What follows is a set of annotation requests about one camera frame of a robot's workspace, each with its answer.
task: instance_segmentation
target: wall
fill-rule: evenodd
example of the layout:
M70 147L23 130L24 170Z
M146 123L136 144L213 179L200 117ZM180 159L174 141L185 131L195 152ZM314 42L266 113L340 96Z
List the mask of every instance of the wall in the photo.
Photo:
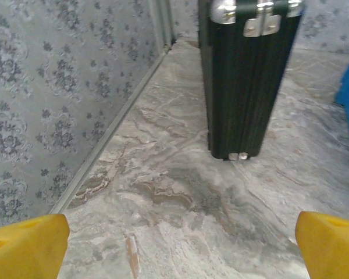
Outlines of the wall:
M49 212L157 57L148 0L0 0L0 226Z
M170 1L177 35L196 37L198 0ZM349 0L307 0L307 7L296 47L349 53Z

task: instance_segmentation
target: suitcase latch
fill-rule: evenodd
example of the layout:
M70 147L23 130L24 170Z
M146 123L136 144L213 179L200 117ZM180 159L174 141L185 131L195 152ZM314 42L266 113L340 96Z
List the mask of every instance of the suitcase latch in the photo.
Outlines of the suitcase latch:
M274 3L269 0L257 2L257 17L248 19L244 26L245 37L260 37L277 33L280 28L280 15L273 15Z

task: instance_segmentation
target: baseboard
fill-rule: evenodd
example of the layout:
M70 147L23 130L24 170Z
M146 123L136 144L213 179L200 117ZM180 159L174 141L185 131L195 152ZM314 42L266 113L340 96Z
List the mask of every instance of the baseboard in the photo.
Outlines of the baseboard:
M142 93L142 91L146 87L147 83L149 82L151 77L156 72L157 68L162 63L165 55L166 54L164 52L160 54L160 57L155 61L155 63L149 69L148 73L144 76L144 78L138 84L137 88L133 91L131 97L124 104L124 106L122 107L120 112L117 114L117 116L115 117L115 119L113 120L111 125L106 130L105 134L102 136L100 141L96 144L95 148L92 150L92 152L89 155L89 157L87 158L87 160L81 165L81 168L75 174L74 178L70 182L66 191L62 194L60 199L57 201L57 203L51 209L51 211L50 211L51 214L62 213L68 207L71 200L75 196L76 192L80 189L87 174L92 169L94 163L97 161L100 154L102 153L102 151L105 149L108 142L113 137L115 131L117 130L117 128L119 128L121 122L124 120L129 109L134 105L135 101L140 96L140 94Z

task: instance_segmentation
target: suitcase trim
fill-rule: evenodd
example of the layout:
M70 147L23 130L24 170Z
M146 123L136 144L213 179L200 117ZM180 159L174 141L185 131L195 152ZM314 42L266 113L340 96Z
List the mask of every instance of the suitcase trim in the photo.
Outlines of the suitcase trim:
M305 9L305 0L289 0L287 17L301 16Z
M236 0L213 0L211 4L211 20L219 24L233 24L236 22Z

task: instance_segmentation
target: suitcase foot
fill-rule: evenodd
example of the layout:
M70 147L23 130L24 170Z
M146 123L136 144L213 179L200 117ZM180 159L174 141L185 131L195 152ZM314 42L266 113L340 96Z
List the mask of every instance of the suitcase foot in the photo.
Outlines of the suitcase foot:
M248 155L248 153L240 153L239 154L239 160L248 160L250 158L250 156Z
M224 161L238 161L238 160L248 160L250 156L248 153L242 152L242 153L230 153L228 159L224 159Z

